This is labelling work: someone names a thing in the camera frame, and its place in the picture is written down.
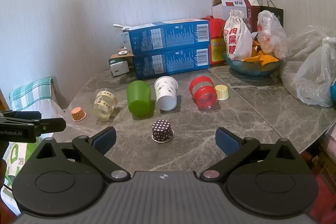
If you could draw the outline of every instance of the barcode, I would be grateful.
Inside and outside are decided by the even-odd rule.
[[[161,29],[151,30],[153,49],[163,48]]]
[[[197,38],[198,38],[198,42],[209,41],[209,26],[208,26],[208,24],[197,25]]]
[[[207,48],[196,50],[196,55],[197,55],[197,66],[205,66],[209,64]]]
[[[155,74],[164,73],[161,54],[153,55],[152,56],[152,61],[153,61],[154,73]]]

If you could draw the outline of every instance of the paper cup with leaf pattern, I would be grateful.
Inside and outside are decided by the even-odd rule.
[[[169,111],[177,105],[177,81],[170,76],[162,76],[154,83],[156,106],[161,110]]]

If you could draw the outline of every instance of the green cup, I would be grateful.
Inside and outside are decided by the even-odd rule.
[[[142,117],[151,109],[151,87],[144,81],[134,81],[127,87],[128,110],[134,116]]]

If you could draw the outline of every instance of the gray marble tabletop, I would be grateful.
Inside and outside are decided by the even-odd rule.
[[[214,108],[200,111],[188,85],[197,74],[207,74],[215,85],[229,87],[230,98],[218,101]],[[136,80],[134,73],[113,78],[109,71],[92,77],[68,106],[64,118],[67,128],[55,133],[58,142],[69,142],[79,135],[93,136],[107,126],[117,130],[117,142],[106,156],[133,173],[136,170],[195,170],[201,172],[225,155],[215,144],[215,132],[225,127],[244,138],[251,136],[262,143],[275,143],[288,138],[301,152],[312,144],[336,118],[335,108],[309,106],[292,97],[281,81],[274,77],[250,79],[229,66],[173,75],[178,82],[178,104],[172,111],[153,107],[147,117],[134,117],[127,108],[126,88]],[[146,82],[152,87],[155,103],[155,79]],[[107,122],[93,115],[96,90],[110,88],[118,105]],[[82,107],[86,117],[74,122],[71,110]],[[151,138],[152,124],[168,120],[175,132],[172,141],[156,143]]]

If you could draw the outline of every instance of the triangular cutout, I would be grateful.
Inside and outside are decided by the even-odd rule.
[[[290,150],[286,145],[282,145],[277,153],[277,158],[295,160],[295,157],[292,155]]]
[[[53,148],[53,146],[51,145],[51,143],[46,143],[40,153],[37,155],[37,159],[45,159],[45,158],[52,158],[52,157],[56,157],[56,153],[55,150]]]

